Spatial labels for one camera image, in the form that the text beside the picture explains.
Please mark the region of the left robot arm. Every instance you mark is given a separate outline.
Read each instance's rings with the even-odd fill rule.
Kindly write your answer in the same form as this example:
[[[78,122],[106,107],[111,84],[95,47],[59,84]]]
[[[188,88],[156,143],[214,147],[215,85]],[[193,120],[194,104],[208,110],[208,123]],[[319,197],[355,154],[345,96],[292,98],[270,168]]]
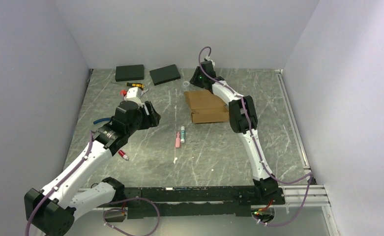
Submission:
[[[63,236],[77,219],[100,205],[117,207],[134,201],[126,195],[124,184],[112,177],[82,193],[79,189],[136,131],[157,127],[160,119],[150,101],[120,102],[110,120],[89,133],[86,147],[62,173],[40,190],[32,188],[25,194],[24,234],[29,236],[34,227],[46,236]]]

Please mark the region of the brown cardboard box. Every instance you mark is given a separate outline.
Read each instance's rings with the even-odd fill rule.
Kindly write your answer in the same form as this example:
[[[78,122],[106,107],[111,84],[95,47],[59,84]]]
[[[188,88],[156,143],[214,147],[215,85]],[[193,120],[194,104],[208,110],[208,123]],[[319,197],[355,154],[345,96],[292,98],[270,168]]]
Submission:
[[[229,122],[227,104],[208,90],[185,91],[191,121],[195,124]]]

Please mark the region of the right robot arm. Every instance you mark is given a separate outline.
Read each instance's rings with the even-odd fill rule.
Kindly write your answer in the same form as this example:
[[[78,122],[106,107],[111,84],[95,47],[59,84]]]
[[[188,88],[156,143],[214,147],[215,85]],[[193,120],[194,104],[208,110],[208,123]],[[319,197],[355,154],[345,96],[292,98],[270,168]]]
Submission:
[[[240,137],[251,164],[255,200],[260,204],[275,202],[279,193],[278,181],[260,144],[253,98],[240,94],[222,77],[217,77],[209,60],[199,63],[190,83],[208,90],[228,105],[230,127]]]

